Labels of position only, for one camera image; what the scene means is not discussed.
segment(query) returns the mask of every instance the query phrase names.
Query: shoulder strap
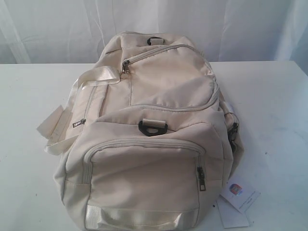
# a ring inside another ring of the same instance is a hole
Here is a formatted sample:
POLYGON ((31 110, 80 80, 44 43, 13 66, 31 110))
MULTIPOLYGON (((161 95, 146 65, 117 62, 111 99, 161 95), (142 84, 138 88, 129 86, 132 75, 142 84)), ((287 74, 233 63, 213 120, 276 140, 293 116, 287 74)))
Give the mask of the shoulder strap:
POLYGON ((78 135, 64 140, 60 138, 66 132, 67 123, 72 116, 72 110, 79 89, 115 84, 118 82, 120 82, 120 74, 116 68, 111 66, 96 67, 83 73, 73 84, 66 107, 64 110, 62 109, 62 113, 61 107, 57 108, 56 111, 37 128, 39 133, 48 139, 45 151, 53 155, 59 155, 77 139, 78 135))

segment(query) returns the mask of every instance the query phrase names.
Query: zipper pull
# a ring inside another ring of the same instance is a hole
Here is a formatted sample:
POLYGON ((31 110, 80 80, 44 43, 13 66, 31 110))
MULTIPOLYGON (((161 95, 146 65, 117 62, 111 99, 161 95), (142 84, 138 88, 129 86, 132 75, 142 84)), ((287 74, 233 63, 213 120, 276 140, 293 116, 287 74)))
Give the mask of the zipper pull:
POLYGON ((75 127, 77 127, 79 125, 85 124, 85 122, 86 122, 86 119, 81 119, 78 122, 73 123, 73 128, 75 128, 75 127))
POLYGON ((233 153, 235 152, 235 149, 236 149, 236 145, 234 144, 236 137, 234 136, 234 134, 237 134, 238 128, 239 128, 239 124, 233 123, 232 128, 230 129, 230 131, 228 131, 228 140, 229 140, 233 153))
POLYGON ((199 178, 199 190, 200 191, 206 191, 205 188, 205 175, 202 167, 197 168, 198 171, 198 178, 199 178))
POLYGON ((127 73, 127 72, 129 72, 129 70, 128 70, 128 64, 129 64, 129 60, 125 60, 125 61, 122 63, 122 73, 127 73))

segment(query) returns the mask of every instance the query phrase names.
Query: black plastic d-ring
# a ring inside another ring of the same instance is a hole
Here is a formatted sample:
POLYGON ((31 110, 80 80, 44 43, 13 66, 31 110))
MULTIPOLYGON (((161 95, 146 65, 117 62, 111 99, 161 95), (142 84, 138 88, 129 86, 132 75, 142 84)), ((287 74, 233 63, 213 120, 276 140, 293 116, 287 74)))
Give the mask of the black plastic d-ring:
POLYGON ((166 124, 164 128, 159 128, 159 127, 143 125, 143 122, 140 121, 139 125, 138 125, 138 128, 139 128, 139 131, 141 131, 146 136, 158 136, 158 135, 164 135, 164 134, 167 133, 168 124, 166 124), (157 132, 155 132, 155 133, 148 132, 149 128, 156 129, 157 132))
POLYGON ((151 45, 151 39, 160 39, 160 37, 150 37, 148 40, 147 40, 147 43, 148 45, 151 45))

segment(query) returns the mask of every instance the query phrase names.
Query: white table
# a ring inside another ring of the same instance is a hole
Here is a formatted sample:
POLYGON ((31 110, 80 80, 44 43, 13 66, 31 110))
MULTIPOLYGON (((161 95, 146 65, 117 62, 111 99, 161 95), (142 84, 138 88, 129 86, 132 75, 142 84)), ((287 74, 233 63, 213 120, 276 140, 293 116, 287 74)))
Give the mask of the white table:
MULTIPOLYGON (((77 231, 52 179, 59 157, 43 152, 36 127, 92 66, 0 65, 1 231, 77 231)), ((237 173, 261 192, 246 213, 250 227, 231 230, 308 230, 308 77, 294 62, 212 66, 241 122, 237 173)), ((195 230, 224 230, 217 206, 195 230)))

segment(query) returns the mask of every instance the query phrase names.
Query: white curtain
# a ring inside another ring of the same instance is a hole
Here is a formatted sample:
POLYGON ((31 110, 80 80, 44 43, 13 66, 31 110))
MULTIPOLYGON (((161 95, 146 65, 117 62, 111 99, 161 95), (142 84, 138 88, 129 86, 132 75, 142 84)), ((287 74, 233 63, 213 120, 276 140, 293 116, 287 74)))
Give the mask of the white curtain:
POLYGON ((0 63, 94 63, 121 31, 177 33, 209 61, 294 60, 308 0, 0 0, 0 63))

